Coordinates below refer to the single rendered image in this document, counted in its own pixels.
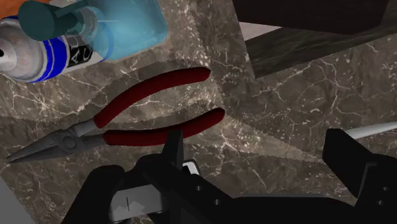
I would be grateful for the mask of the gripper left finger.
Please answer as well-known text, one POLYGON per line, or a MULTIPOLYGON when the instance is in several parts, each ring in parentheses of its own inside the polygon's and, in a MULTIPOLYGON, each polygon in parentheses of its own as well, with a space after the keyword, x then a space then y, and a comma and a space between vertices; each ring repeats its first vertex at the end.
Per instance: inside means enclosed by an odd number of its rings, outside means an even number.
POLYGON ((183 138, 173 130, 161 153, 141 157, 126 172, 94 169, 62 224, 126 224, 147 215, 154 224, 231 224, 232 198, 183 165, 183 138))

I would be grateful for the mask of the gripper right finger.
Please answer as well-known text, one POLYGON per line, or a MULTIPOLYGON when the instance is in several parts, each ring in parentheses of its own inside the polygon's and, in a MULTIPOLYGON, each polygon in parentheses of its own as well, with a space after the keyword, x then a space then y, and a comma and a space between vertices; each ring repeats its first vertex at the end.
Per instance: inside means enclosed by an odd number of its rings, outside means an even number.
POLYGON ((372 153, 341 129, 328 129, 323 161, 357 198, 356 207, 397 207, 397 158, 372 153))

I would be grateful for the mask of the white knife blade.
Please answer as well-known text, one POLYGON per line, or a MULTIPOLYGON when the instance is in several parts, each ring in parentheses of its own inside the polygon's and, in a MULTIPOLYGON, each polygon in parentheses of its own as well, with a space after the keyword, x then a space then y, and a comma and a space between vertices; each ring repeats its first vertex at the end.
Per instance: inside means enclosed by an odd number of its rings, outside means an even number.
POLYGON ((345 132, 353 139, 368 137, 375 134, 380 134, 393 129, 397 129, 397 122, 379 123, 365 127, 358 127, 346 130, 345 132))

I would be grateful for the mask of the dark wooden robot stand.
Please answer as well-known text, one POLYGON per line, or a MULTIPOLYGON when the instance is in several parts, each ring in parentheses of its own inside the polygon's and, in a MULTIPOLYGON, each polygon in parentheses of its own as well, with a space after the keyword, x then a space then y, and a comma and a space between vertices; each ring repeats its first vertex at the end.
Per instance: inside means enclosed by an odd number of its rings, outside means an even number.
POLYGON ((397 33, 397 0, 232 0, 254 75, 397 33))

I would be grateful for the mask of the clear blue spray bottle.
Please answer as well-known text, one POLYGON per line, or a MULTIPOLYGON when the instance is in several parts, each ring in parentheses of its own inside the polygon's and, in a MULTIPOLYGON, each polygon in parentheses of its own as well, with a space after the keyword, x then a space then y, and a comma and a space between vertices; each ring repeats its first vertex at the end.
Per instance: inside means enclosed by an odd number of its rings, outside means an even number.
POLYGON ((128 57, 168 36, 158 0, 76 0, 64 7, 26 1, 18 10, 18 21, 36 41, 79 38, 105 60, 128 57))

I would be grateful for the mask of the white canister with blue bands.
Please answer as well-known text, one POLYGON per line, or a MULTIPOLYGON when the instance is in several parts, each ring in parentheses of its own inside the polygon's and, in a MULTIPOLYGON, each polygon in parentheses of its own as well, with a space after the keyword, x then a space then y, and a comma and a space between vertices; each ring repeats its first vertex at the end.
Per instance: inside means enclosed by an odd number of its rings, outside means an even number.
POLYGON ((16 81, 45 81, 103 60, 79 36, 36 41, 22 30, 18 17, 0 19, 0 73, 16 81))

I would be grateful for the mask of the red-handled needle-nose pliers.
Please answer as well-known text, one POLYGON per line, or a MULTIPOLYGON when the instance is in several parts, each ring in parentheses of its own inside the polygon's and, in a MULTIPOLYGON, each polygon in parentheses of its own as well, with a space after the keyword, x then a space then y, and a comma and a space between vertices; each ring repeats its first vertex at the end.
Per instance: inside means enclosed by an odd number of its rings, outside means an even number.
POLYGON ((110 146, 156 146, 165 144, 169 132, 182 130, 183 137, 201 133, 220 121, 225 110, 212 109, 183 123, 146 130, 107 130, 102 134, 88 133, 101 129, 122 111, 152 94, 168 88, 197 83, 208 79, 211 70, 206 67, 178 69, 144 80, 115 97, 93 118, 76 123, 67 129, 56 130, 30 145, 12 153, 6 159, 11 164, 62 158, 73 153, 89 150, 101 145, 110 146))

